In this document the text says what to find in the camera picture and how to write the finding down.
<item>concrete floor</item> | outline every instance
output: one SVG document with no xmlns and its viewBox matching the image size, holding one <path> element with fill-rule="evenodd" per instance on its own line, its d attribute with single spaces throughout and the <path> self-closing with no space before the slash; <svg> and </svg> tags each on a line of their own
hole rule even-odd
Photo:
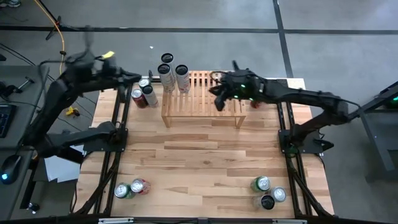
<svg viewBox="0 0 398 224">
<path fill-rule="evenodd" d="M 33 1 L 23 3 L 18 9 L 0 11 L 0 24 L 51 25 Z M 277 28 L 272 0 L 47 0 L 44 3 L 71 26 Z M 285 29 L 398 29 L 398 2 L 394 0 L 279 0 L 279 6 Z M 35 63 L 60 58 L 59 36 L 45 41 L 46 35 L 46 32 L 0 31 L 0 42 Z M 63 35 L 68 53 L 83 50 L 81 33 Z M 286 39 L 294 77 L 304 78 L 309 90 L 331 91 L 363 104 L 397 81 L 398 35 L 288 34 Z M 278 34 L 96 33 L 92 50 L 95 55 L 115 51 L 120 66 L 143 74 L 155 69 L 159 55 L 172 52 L 178 63 L 185 63 L 192 70 L 230 69 L 231 60 L 235 59 L 242 67 L 249 67 L 263 77 L 286 77 Z M 4 64 L 23 65 L 4 54 L 9 58 Z M 57 77 L 58 65 L 50 68 L 51 76 Z M 96 100 L 98 93 L 87 97 Z M 90 113 L 94 112 L 94 104 L 81 98 L 78 101 Z M 312 108 L 313 115 L 320 112 Z M 91 123 L 84 117 L 66 119 L 80 129 Z M 57 121 L 52 131 L 65 128 L 73 129 Z M 326 134 L 325 139 L 335 143 L 325 153 L 324 160 L 336 215 L 397 223 L 398 185 L 369 184 L 364 179 L 377 161 L 373 159 L 374 150 L 361 122 L 354 120 L 323 128 L 321 132 Z M 73 191 L 73 182 L 40 183 L 33 200 L 42 209 L 35 216 L 66 215 Z M 63 192 L 62 198 L 58 197 L 59 192 Z M 13 214 L 14 218 L 31 216 L 19 210 Z"/>
</svg>

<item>wooden tabletop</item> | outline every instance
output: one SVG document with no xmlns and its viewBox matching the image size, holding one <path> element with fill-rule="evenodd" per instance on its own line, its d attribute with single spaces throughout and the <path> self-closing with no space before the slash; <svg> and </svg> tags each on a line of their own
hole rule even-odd
<svg viewBox="0 0 398 224">
<path fill-rule="evenodd" d="M 305 88 L 303 79 L 288 79 L 289 87 Z M 154 84 L 159 104 L 161 84 Z M 116 91 L 99 94 L 93 126 L 111 120 Z M 308 106 L 293 104 L 296 123 L 309 120 Z M 175 118 L 166 128 L 161 107 L 129 109 L 129 137 L 119 166 L 119 182 L 141 177 L 152 184 L 147 195 L 114 198 L 112 216 L 129 217 L 240 217 L 292 218 L 292 199 L 284 156 L 278 146 L 275 105 L 248 106 L 241 129 L 231 118 Z M 104 153 L 94 152 L 81 166 L 77 185 L 78 210 L 98 185 Z M 325 171 L 319 158 L 303 155 L 307 184 L 314 196 L 333 213 Z M 271 186 L 286 189 L 287 200 L 273 210 L 255 210 L 250 189 L 253 178 L 265 175 Z M 108 188 L 104 191 L 103 207 Z M 301 190 L 299 202 L 304 212 Z"/>
</svg>

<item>keyboard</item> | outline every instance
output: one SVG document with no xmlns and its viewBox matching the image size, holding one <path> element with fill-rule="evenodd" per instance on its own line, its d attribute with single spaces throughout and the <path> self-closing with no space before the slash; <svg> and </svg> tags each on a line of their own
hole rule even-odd
<svg viewBox="0 0 398 224">
<path fill-rule="evenodd" d="M 15 105 L 0 105 L 0 138 L 6 137 L 16 109 Z"/>
</svg>

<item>yellow object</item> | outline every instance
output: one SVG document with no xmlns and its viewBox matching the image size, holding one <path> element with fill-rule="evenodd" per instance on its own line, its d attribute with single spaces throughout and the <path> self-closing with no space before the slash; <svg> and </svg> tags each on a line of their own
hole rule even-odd
<svg viewBox="0 0 398 224">
<path fill-rule="evenodd" d="M 55 23 L 55 21 L 51 18 L 51 16 L 44 10 L 43 6 L 37 2 L 37 0 L 35 0 L 36 4 L 43 10 L 43 12 L 45 13 L 45 15 L 51 20 L 51 22 L 54 24 L 55 28 L 57 29 L 58 33 L 61 36 L 61 40 L 62 40 L 62 51 L 65 52 L 65 41 L 63 41 L 63 35 L 60 31 L 60 29 L 58 28 L 58 25 Z M 60 64 L 60 75 L 62 74 L 62 64 L 63 64 L 63 58 L 64 55 L 62 55 L 61 57 L 61 64 Z"/>
<path fill-rule="evenodd" d="M 68 111 L 66 112 L 66 115 L 72 115 L 72 114 L 75 114 L 75 111 L 74 110 L 77 110 L 76 108 L 75 109 L 73 109 L 71 106 L 68 108 Z"/>
<path fill-rule="evenodd" d="M 108 53 L 102 55 L 102 58 L 103 58 L 103 59 L 110 58 L 110 57 L 112 57 L 113 55 L 114 55 L 114 52 L 113 52 L 113 51 L 109 51 Z"/>
</svg>

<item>wooden dish rack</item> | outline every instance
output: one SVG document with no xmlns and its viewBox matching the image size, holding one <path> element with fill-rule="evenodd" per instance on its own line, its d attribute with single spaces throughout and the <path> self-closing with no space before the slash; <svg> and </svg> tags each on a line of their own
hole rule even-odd
<svg viewBox="0 0 398 224">
<path fill-rule="evenodd" d="M 209 74 L 211 71 L 191 71 L 189 73 L 191 89 L 180 93 L 177 84 L 173 92 L 163 92 L 162 119 L 166 127 L 171 127 L 172 118 L 234 118 L 236 128 L 240 128 L 245 117 L 246 107 L 243 101 L 227 100 L 222 111 L 214 105 L 215 96 L 209 88 L 216 86 Z"/>
</svg>

